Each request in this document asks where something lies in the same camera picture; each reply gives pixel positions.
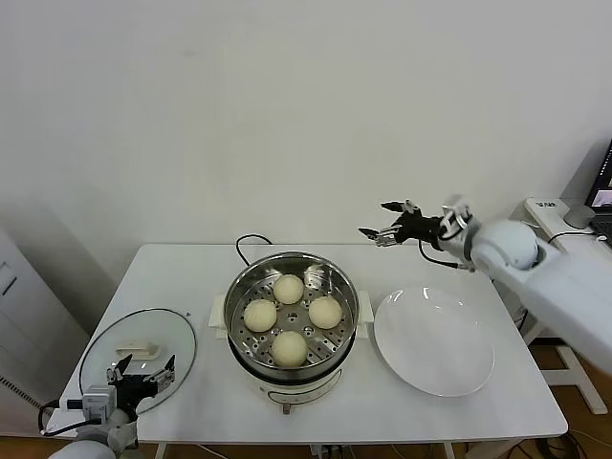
pot handle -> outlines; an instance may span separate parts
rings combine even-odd
[[[374,323],[374,312],[372,311],[372,303],[370,303],[370,295],[365,290],[359,290],[357,297],[360,302],[360,318],[357,324],[357,338],[368,338],[367,324]]]
[[[225,295],[217,295],[212,303],[212,311],[208,319],[208,327],[217,329],[217,338],[225,339],[228,336],[226,331],[226,322],[223,319],[223,305],[225,303]]]

white wall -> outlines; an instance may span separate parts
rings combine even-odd
[[[91,330],[137,247],[363,242],[558,196],[612,128],[607,1],[0,3],[0,218]]]

white cabinet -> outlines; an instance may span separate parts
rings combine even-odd
[[[34,406],[59,398],[88,340],[0,231],[0,435],[37,434]]]

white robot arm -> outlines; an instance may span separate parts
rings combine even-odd
[[[560,338],[612,374],[612,265],[558,251],[520,222],[481,225],[460,197],[443,206],[444,217],[424,217],[409,201],[386,203],[402,214],[393,226],[360,229],[378,246],[415,238],[448,251],[455,267],[486,273],[513,290],[523,305]]]
[[[44,436],[53,437],[77,428],[75,441],[50,459],[115,459],[126,449],[138,448],[136,409],[143,399],[155,397],[174,382],[175,366],[172,356],[164,368],[151,375],[126,374],[131,360],[130,354],[108,368],[108,384],[89,387],[81,400],[55,400],[41,406],[38,427]],[[85,421],[49,431],[43,426],[46,408],[80,410]]]

stainless steel steamer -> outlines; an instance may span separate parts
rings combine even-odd
[[[273,296],[274,282],[282,274],[295,274],[304,281],[304,296],[296,304],[281,304]],[[341,322],[330,330],[319,329],[308,319],[311,302],[322,295],[334,297],[342,309]],[[258,298],[276,306],[276,324],[264,333],[252,332],[244,322],[245,308]],[[359,302],[355,287],[334,263],[290,251],[262,258],[235,278],[225,298],[224,319],[229,347],[252,375],[272,384],[307,384],[331,374],[348,355],[355,340]],[[307,360],[300,367],[279,367],[273,362],[272,343],[288,330],[300,333],[308,344]]]

